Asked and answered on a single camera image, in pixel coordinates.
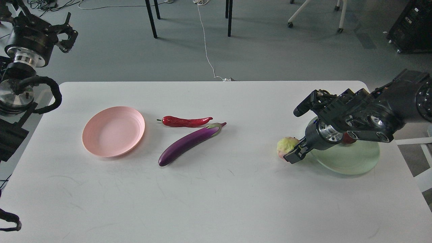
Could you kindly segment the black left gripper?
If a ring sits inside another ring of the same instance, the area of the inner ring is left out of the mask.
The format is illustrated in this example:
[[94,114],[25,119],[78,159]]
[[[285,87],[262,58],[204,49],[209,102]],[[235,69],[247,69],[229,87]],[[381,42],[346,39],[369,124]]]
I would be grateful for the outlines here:
[[[47,66],[54,46],[68,53],[77,40],[78,32],[70,23],[71,15],[67,13],[63,24],[51,25],[32,14],[22,0],[5,0],[3,21],[12,25],[5,42],[5,54],[15,61],[23,62],[28,58],[29,65],[34,68]],[[66,34],[68,39],[59,41],[59,34]]]

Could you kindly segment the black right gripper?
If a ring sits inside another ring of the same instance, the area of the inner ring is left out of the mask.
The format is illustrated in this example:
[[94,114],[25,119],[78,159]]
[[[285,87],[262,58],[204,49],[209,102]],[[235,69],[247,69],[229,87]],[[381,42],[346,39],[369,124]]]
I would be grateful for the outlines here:
[[325,90],[312,91],[296,106],[293,115],[301,117],[313,111],[318,119],[307,126],[305,137],[283,159],[290,164],[300,162],[311,150],[326,150],[340,143],[345,132],[356,140],[371,140],[372,126],[366,118],[371,102],[372,96],[365,89],[347,89],[338,96]]

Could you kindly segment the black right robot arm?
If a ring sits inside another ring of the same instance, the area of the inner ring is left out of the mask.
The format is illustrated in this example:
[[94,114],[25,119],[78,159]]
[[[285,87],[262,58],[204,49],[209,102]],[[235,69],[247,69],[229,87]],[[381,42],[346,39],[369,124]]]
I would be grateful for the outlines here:
[[353,140],[389,143],[407,123],[431,122],[431,76],[403,70],[373,92],[347,89],[340,95],[314,90],[293,111],[296,117],[312,111],[317,118],[305,136],[283,155],[291,164],[312,150],[326,150],[348,136]]

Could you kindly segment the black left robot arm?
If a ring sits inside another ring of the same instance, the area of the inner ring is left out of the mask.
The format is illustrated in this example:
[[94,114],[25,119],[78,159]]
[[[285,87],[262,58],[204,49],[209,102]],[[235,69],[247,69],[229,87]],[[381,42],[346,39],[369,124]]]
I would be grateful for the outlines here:
[[[38,76],[36,68],[49,64],[54,46],[64,53],[72,49],[78,32],[71,26],[70,18],[68,13],[63,24],[51,25],[32,14],[22,0],[1,1],[1,22],[12,25],[4,48],[6,56],[1,57],[1,115],[22,114],[15,123],[1,120],[1,162],[7,162],[28,136],[23,125],[31,114],[51,112],[62,102],[57,82]],[[49,86],[54,102],[39,109],[33,88],[40,84]]]

